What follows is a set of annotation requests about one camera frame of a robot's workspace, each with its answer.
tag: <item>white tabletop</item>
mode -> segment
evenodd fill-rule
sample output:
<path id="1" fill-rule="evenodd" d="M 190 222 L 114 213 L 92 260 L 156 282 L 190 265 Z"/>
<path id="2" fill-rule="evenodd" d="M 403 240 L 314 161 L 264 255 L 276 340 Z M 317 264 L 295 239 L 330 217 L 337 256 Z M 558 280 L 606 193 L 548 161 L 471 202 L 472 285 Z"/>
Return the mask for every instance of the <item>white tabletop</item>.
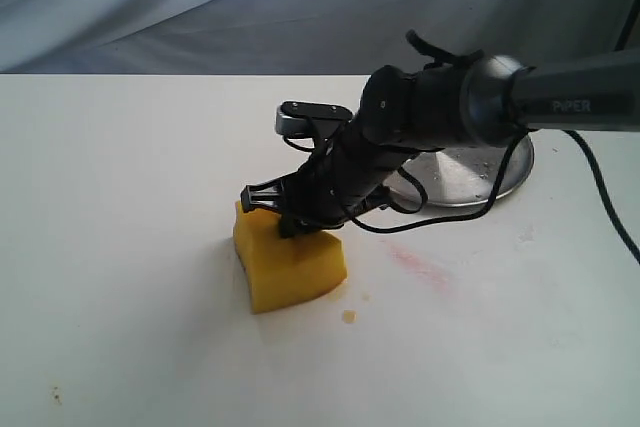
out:
<path id="1" fill-rule="evenodd" d="M 638 425 L 640 268 L 561 133 L 486 218 L 347 226 L 346 285 L 250 314 L 234 201 L 304 159 L 275 106 L 364 80 L 0 77 L 0 425 Z M 587 137 L 640 238 L 640 138 Z"/>

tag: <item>brown stain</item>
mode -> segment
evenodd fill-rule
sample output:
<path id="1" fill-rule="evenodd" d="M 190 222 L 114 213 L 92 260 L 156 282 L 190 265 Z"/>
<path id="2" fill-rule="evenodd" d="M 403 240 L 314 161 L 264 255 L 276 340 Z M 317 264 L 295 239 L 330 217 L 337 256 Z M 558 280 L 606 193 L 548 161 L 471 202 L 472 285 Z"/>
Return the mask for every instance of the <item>brown stain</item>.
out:
<path id="1" fill-rule="evenodd" d="M 342 321 L 345 324 L 353 324 L 356 321 L 355 310 L 345 310 L 342 312 Z"/>
<path id="2" fill-rule="evenodd" d="M 422 260 L 395 242 L 389 240 L 381 240 L 380 242 L 387 246 L 389 255 L 405 271 L 426 281 L 434 290 L 442 294 L 450 293 L 449 282 L 451 279 L 446 270 Z"/>
<path id="3" fill-rule="evenodd" d="M 345 280 L 340 285 L 338 285 L 335 289 L 330 291 L 325 295 L 327 300 L 337 301 L 343 299 L 347 295 L 347 291 L 349 290 L 349 286 L 347 281 Z"/>
<path id="4" fill-rule="evenodd" d="M 54 385 L 51 388 L 51 398 L 56 405 L 62 405 L 62 394 L 60 392 L 60 387 Z"/>

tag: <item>yellow sponge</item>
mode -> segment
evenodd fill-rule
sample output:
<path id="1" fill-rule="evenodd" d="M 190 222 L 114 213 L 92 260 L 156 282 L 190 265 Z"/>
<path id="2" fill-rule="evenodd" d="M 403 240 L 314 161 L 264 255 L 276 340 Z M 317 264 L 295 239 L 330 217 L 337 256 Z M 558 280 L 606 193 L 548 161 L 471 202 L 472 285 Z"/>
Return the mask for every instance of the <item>yellow sponge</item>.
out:
<path id="1" fill-rule="evenodd" d="M 244 266 L 255 314 L 315 299 L 347 277 L 340 240 L 327 232 L 281 239 L 280 216 L 236 203 L 233 240 Z"/>

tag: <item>robotic arm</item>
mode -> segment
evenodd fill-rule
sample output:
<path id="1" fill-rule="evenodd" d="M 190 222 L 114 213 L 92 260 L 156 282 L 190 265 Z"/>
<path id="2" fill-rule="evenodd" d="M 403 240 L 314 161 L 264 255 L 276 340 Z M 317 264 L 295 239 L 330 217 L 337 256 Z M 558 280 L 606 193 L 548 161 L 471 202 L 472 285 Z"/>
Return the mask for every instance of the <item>robotic arm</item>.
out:
<path id="1" fill-rule="evenodd" d="M 335 105 L 279 107 L 276 131 L 315 147 L 296 172 L 246 186 L 245 212 L 281 214 L 285 238 L 335 229 L 388 206 L 382 182 L 422 152 L 506 146 L 537 129 L 640 131 L 638 52 L 526 67 L 481 51 L 455 56 L 413 31 L 407 40 L 434 62 L 416 73 L 374 72 L 355 117 Z"/>

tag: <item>metal base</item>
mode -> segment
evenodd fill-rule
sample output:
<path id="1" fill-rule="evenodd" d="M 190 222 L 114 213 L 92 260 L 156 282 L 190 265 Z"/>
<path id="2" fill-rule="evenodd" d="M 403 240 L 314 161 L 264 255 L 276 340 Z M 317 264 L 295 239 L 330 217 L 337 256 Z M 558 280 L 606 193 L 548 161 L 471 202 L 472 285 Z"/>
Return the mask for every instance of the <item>metal base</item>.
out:
<path id="1" fill-rule="evenodd" d="M 485 203 L 491 192 L 504 151 L 493 147 L 445 149 L 435 154 L 420 154 L 404 168 L 427 190 L 428 205 L 478 205 Z M 533 161 L 533 144 L 525 137 L 513 152 L 498 198 L 510 194 L 527 179 Z M 405 200 L 420 202 L 416 190 L 398 174 L 389 177 L 385 185 Z"/>

